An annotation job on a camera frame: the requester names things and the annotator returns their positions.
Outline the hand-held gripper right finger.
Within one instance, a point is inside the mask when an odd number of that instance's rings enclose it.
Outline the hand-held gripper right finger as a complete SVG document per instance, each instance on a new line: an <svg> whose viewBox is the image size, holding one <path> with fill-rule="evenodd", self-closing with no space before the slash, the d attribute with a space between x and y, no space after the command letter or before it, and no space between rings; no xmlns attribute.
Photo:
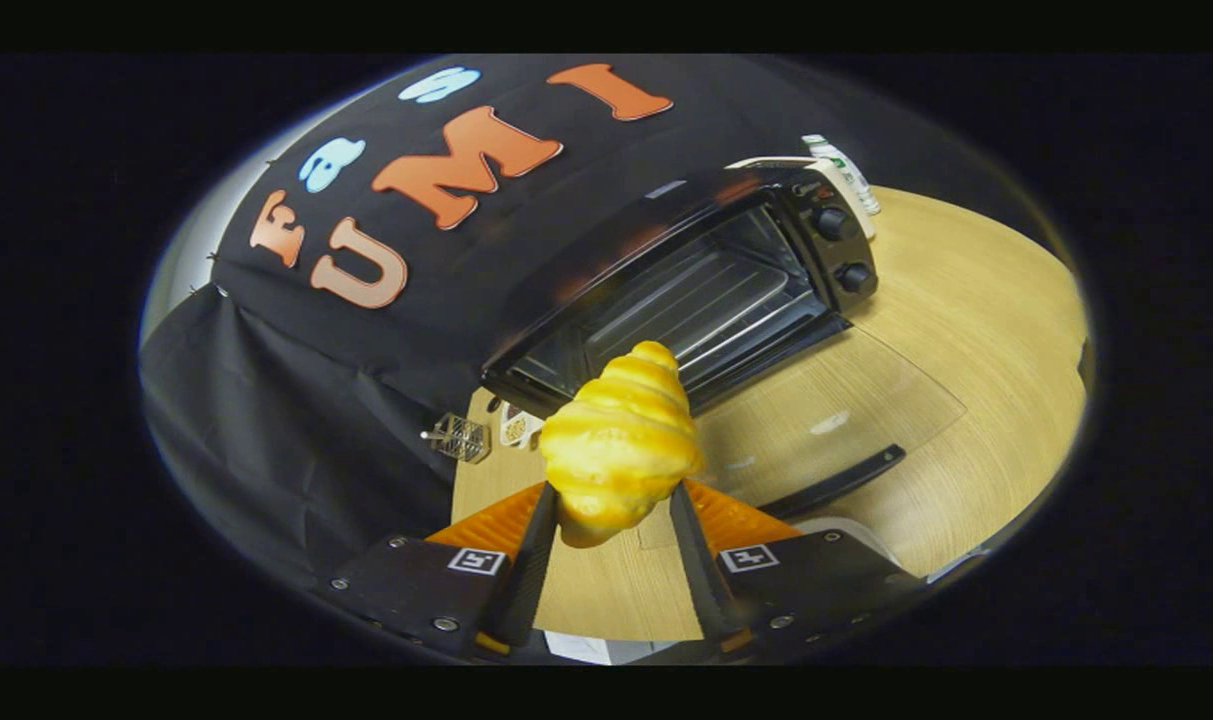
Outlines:
<svg viewBox="0 0 1213 720"><path fill-rule="evenodd" d="M909 608L922 581L848 528L790 527L687 479L670 501L690 598L717 656L811 656Z"/></svg>

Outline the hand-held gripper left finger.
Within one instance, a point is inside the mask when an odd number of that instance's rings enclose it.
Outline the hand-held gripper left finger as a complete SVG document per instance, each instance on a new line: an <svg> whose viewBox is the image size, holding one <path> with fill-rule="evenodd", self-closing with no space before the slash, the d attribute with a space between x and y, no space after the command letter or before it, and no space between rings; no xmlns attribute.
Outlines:
<svg viewBox="0 0 1213 720"><path fill-rule="evenodd" d="M415 648L502 659L533 632L557 501L537 482L426 539L388 536L335 570L321 598Z"/></svg>

